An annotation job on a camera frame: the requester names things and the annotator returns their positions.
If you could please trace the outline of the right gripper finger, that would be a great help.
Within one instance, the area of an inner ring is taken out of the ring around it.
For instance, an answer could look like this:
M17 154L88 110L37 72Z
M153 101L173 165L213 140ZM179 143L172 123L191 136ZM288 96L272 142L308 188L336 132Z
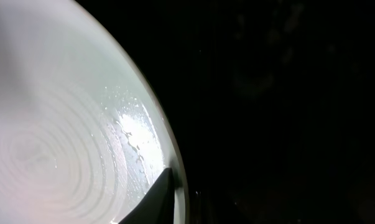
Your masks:
M174 176L166 168L144 198L119 224L173 224L175 205Z

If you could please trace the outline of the light blue plate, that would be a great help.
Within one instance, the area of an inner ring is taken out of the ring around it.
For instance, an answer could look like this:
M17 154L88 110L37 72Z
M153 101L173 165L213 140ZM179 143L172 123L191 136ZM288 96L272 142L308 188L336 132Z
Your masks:
M188 187L141 71L75 1L0 1L0 223L119 223L162 171Z

